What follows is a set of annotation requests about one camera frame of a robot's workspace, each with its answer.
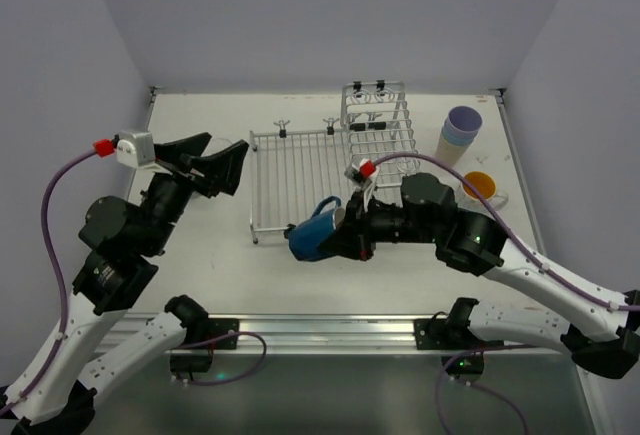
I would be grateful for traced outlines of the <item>clear plastic tumbler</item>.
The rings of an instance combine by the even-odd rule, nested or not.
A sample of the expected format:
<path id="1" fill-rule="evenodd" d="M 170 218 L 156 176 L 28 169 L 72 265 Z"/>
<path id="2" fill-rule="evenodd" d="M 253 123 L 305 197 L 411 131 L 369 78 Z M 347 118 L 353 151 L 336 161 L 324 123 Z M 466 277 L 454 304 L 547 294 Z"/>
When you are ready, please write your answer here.
<path id="1" fill-rule="evenodd" d="M 207 145 L 206 153 L 207 154 L 218 153 L 218 152 L 230 147 L 233 144 L 234 144 L 234 142 L 229 140 L 228 138 L 214 137 L 214 138 L 212 138 L 210 140 L 209 144 Z"/>

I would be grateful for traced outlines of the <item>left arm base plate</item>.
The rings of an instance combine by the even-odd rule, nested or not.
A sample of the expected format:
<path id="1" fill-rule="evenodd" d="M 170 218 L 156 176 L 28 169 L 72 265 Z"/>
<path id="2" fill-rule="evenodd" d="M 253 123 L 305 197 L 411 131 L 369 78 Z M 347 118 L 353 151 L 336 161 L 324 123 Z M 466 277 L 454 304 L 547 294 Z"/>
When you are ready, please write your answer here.
<path id="1" fill-rule="evenodd" d="M 207 318 L 191 324 L 186 331 L 185 339 L 179 348 L 194 345 L 197 342 L 208 341 L 207 345 L 198 346 L 201 350 L 235 350 L 237 337 L 232 333 L 238 332 L 240 320 L 238 318 Z"/>

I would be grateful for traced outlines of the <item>dark blue ceramic mug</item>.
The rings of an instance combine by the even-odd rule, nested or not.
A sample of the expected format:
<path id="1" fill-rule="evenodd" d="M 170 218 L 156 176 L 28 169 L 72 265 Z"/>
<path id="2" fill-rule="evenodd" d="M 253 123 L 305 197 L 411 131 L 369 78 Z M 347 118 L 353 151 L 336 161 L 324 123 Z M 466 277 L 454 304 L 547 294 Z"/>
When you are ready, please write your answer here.
<path id="1" fill-rule="evenodd" d="M 337 233 L 345 217 L 342 200 L 329 196 L 321 200 L 311 216 L 285 233 L 289 251 L 302 262 L 316 262 L 333 257 L 324 244 Z"/>

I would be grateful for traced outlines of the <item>light blue plastic cup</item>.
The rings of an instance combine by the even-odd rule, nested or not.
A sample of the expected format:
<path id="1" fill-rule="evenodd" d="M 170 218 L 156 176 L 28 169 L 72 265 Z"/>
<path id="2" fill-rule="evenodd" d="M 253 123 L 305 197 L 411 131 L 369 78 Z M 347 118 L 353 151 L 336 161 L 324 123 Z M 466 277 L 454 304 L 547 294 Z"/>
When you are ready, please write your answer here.
<path id="1" fill-rule="evenodd" d="M 477 130 L 464 131 L 456 128 L 450 123 L 446 122 L 441 130 L 442 137 L 450 144 L 454 146 L 468 146 L 473 143 L 478 134 Z"/>

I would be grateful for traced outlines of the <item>beige plastic cup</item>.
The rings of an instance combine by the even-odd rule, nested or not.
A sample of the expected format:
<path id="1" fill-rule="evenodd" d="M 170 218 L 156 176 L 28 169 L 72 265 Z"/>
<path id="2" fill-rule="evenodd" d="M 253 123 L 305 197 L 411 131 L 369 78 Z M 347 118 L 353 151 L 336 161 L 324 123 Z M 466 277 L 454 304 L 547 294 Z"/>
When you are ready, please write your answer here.
<path id="1" fill-rule="evenodd" d="M 453 167 L 460 161 L 469 147 L 469 144 L 455 145 L 443 136 L 440 136 L 435 151 L 435 158 L 444 165 Z"/>

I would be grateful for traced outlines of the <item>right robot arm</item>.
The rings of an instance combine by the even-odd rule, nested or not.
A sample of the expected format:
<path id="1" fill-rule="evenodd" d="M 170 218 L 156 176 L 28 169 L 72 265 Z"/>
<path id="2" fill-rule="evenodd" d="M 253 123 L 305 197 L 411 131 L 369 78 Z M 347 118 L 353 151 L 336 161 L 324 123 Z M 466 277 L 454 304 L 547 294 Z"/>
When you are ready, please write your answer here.
<path id="1" fill-rule="evenodd" d="M 639 360 L 636 291 L 606 290 L 511 237 L 495 220 L 457 206 L 451 187 L 418 173 L 403 179 L 401 205 L 354 193 L 344 220 L 319 250 L 366 261 L 379 243 L 431 243 L 436 258 L 462 273 L 510 287 L 539 303 L 508 308 L 461 297 L 446 318 L 422 326 L 423 347 L 479 349 L 515 342 L 567 354 L 579 367 L 620 379 Z"/>

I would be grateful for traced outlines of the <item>white floral ceramic mug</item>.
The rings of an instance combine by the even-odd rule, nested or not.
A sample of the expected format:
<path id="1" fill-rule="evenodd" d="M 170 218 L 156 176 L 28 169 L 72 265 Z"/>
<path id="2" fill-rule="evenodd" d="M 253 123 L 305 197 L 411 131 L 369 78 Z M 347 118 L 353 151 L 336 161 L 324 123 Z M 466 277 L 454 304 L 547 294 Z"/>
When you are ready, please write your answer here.
<path id="1" fill-rule="evenodd" d="M 473 186 L 495 211 L 503 209 L 508 204 L 509 195 L 497 188 L 495 180 L 490 175 L 480 171 L 472 171 L 464 175 L 464 180 Z M 456 200 L 461 208 L 489 213 L 476 193 L 465 183 L 460 183 L 458 186 Z"/>

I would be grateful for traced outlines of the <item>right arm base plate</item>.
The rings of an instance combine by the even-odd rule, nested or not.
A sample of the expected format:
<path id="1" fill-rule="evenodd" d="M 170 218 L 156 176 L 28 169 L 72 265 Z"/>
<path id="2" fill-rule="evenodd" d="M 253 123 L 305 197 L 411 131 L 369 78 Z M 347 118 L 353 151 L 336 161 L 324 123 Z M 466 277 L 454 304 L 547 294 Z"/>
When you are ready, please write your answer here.
<path id="1" fill-rule="evenodd" d="M 462 351 L 505 345 L 503 340 L 482 340 L 467 328 L 450 326 L 445 318 L 415 319 L 413 335 L 418 350 Z"/>

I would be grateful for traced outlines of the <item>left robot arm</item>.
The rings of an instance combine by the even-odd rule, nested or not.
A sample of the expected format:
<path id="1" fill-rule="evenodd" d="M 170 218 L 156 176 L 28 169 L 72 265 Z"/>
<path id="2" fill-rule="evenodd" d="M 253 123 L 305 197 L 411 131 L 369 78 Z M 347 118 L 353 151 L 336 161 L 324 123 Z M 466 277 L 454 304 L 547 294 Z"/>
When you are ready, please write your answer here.
<path id="1" fill-rule="evenodd" d="M 207 154 L 211 137 L 199 133 L 157 144 L 148 132 L 123 131 L 96 141 L 90 157 L 115 156 L 148 170 L 152 179 L 139 204 L 116 196 L 87 210 L 80 240 L 88 256 L 71 284 L 61 284 L 61 314 L 27 369 L 1 391 L 1 415 L 17 434 L 80 434 L 97 406 L 122 382 L 172 349 L 211 353 L 232 335 L 215 331 L 192 298 L 171 298 L 129 339 L 105 354 L 98 347 L 157 273 L 161 256 L 194 195 L 233 195 L 249 146 L 237 141 Z"/>

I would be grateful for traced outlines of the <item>lavender plastic cup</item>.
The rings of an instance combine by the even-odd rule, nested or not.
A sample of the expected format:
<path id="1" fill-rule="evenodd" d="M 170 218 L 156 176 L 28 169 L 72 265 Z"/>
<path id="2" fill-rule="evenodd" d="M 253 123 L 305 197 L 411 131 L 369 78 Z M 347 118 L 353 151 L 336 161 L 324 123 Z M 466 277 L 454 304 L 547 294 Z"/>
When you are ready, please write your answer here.
<path id="1" fill-rule="evenodd" d="M 445 120 L 445 127 L 454 136 L 470 139 L 474 138 L 483 125 L 479 112 L 468 106 L 452 108 Z"/>

